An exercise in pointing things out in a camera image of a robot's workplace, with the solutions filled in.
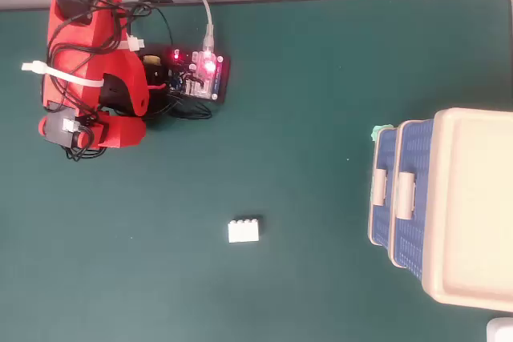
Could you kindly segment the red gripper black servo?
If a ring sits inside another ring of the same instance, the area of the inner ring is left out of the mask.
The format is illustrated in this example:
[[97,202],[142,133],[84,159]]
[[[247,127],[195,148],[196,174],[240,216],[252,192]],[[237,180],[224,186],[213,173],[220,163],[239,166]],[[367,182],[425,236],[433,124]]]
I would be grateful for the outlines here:
[[122,148],[140,144],[145,123],[139,117],[106,115],[97,120],[92,115],[48,113],[40,120],[38,132],[46,141],[67,149]]

